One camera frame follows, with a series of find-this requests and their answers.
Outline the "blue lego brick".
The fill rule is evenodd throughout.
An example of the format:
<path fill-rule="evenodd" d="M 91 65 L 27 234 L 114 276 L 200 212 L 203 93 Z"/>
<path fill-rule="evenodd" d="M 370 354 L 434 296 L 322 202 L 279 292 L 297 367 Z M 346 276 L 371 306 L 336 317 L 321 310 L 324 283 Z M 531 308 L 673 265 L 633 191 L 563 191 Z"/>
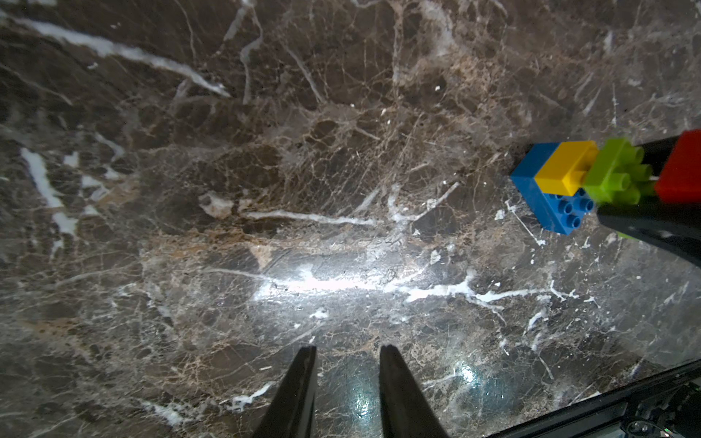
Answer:
<path fill-rule="evenodd" d="M 595 203 L 582 188 L 573 196 L 549 195 L 540 190 L 536 175 L 558 146 L 557 143 L 533 145 L 510 178 L 542 228 L 569 235 L 582 225 L 584 217 L 594 210 Z"/>

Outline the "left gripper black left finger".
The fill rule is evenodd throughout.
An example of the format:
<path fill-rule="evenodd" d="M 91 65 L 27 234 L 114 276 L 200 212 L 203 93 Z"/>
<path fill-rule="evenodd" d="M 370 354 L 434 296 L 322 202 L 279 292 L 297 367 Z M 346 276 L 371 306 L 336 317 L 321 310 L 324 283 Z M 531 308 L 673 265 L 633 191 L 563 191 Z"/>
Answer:
<path fill-rule="evenodd" d="M 317 348 L 301 348 L 253 437 L 310 438 L 315 433 Z"/>

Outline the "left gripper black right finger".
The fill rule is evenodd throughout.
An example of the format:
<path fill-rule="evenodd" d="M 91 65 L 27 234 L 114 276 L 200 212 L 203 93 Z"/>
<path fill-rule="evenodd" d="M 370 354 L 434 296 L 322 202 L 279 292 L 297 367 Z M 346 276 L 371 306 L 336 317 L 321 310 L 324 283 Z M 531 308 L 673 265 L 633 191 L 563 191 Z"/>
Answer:
<path fill-rule="evenodd" d="M 381 347 L 379 388 L 384 437 L 447 437 L 398 348 Z"/>

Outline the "lime green lego brick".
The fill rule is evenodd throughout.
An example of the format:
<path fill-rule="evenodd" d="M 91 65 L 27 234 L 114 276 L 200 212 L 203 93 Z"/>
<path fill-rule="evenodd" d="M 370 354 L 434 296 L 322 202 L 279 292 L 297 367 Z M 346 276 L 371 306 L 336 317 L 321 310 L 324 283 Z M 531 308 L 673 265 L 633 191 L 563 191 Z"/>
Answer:
<path fill-rule="evenodd" d="M 609 139 L 582 187 L 595 204 L 637 205 L 655 197 L 653 167 L 644 164 L 644 149 L 625 138 Z"/>

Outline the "small yellow lego brick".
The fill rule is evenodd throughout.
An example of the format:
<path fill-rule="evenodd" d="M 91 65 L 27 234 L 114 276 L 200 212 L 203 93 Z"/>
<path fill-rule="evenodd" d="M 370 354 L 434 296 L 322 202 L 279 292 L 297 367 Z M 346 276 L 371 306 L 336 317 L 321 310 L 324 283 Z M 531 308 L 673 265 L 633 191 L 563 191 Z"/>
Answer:
<path fill-rule="evenodd" d="M 548 195 L 574 196 L 582 188 L 598 154 L 594 141 L 563 142 L 537 173 L 535 181 Z"/>

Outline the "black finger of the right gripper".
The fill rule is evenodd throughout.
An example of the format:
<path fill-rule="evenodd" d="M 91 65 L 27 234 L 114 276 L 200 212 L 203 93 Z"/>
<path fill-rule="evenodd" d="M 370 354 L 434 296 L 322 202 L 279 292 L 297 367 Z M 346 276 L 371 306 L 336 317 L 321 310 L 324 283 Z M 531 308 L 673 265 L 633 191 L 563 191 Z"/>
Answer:
<path fill-rule="evenodd" d="M 666 165 L 666 162 L 675 149 L 680 135 L 668 137 L 662 140 L 640 144 L 644 151 L 642 166 L 646 168 L 644 176 L 647 178 L 658 177 Z"/>
<path fill-rule="evenodd" d="M 599 204 L 596 215 L 602 226 L 700 267 L 700 204 Z"/>

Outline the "red lego brick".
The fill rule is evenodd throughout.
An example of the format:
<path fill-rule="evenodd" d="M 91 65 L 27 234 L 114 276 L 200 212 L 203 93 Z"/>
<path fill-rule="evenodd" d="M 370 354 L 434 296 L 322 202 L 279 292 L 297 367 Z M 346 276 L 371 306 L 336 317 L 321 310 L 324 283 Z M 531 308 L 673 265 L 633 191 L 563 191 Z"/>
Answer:
<path fill-rule="evenodd" d="M 700 131 L 683 132 L 655 184 L 657 196 L 663 203 L 700 203 L 700 159 Z"/>

